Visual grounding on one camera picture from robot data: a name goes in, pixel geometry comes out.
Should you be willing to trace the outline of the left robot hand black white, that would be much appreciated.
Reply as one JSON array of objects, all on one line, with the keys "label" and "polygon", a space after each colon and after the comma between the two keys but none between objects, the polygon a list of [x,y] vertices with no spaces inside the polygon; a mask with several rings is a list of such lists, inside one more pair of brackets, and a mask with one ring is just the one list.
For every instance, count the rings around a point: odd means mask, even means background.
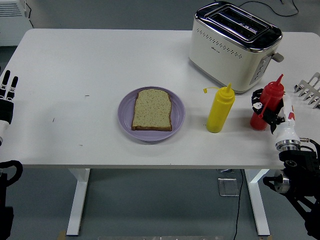
[{"label": "left robot hand black white", "polygon": [[10,70],[6,70],[2,83],[0,84],[0,144],[4,141],[5,130],[8,129],[12,123],[14,115],[14,103],[15,90],[19,78],[14,76],[7,90],[7,86],[10,79]]}]

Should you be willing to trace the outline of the right robot hand white orange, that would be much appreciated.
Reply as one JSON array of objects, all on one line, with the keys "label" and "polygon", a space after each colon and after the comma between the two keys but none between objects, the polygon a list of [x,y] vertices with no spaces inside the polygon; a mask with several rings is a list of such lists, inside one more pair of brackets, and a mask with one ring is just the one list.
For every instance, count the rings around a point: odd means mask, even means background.
[{"label": "right robot hand white orange", "polygon": [[284,145],[300,145],[295,125],[294,107],[290,96],[284,93],[274,110],[271,109],[272,97],[267,97],[266,102],[261,101],[263,89],[255,90],[251,96],[253,115],[250,125],[253,129],[263,131],[270,126],[270,131],[275,137],[275,146],[280,149]]}]

